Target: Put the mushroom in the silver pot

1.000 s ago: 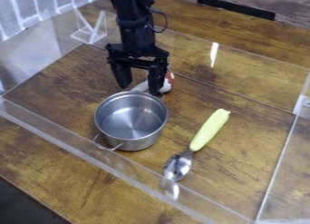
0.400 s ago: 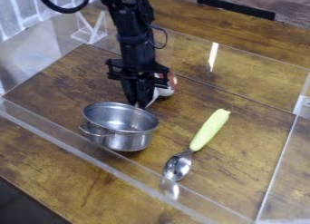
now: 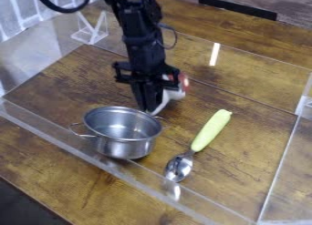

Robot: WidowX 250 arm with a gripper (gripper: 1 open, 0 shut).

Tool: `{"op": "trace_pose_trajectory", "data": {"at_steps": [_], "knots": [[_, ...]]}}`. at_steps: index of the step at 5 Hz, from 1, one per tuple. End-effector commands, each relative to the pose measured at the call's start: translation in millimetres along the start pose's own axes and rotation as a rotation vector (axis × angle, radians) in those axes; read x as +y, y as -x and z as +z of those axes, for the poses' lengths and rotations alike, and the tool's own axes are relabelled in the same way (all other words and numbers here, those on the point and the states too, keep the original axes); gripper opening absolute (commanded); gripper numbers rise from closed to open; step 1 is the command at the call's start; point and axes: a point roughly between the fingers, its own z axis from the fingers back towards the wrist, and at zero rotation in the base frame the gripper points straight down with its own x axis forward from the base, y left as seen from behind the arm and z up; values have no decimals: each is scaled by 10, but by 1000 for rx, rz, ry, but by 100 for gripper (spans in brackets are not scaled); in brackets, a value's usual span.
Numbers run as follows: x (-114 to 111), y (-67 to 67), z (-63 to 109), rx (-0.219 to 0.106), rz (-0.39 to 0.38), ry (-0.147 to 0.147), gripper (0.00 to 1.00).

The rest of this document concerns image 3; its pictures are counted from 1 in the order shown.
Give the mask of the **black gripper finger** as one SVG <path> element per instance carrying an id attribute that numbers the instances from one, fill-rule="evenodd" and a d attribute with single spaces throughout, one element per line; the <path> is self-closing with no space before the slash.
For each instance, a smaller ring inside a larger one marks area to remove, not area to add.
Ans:
<path id="1" fill-rule="evenodd" d="M 147 110 L 149 112 L 160 112 L 167 106 L 164 96 L 164 87 L 155 83 L 148 83 L 145 86 Z"/>
<path id="2" fill-rule="evenodd" d="M 140 106 L 140 109 L 145 111 L 148 109 L 147 106 L 147 97 L 145 97 L 145 83 L 136 82 L 132 84 L 132 91 L 136 96 L 136 100 Z"/>

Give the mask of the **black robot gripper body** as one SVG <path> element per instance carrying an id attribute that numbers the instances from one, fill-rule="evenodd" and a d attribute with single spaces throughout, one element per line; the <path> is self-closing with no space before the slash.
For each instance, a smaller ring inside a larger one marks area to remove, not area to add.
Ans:
<path id="1" fill-rule="evenodd" d="M 105 0 L 122 27 L 129 62 L 116 62 L 116 81 L 155 83 L 177 90 L 180 70 L 167 64 L 157 0 Z"/>

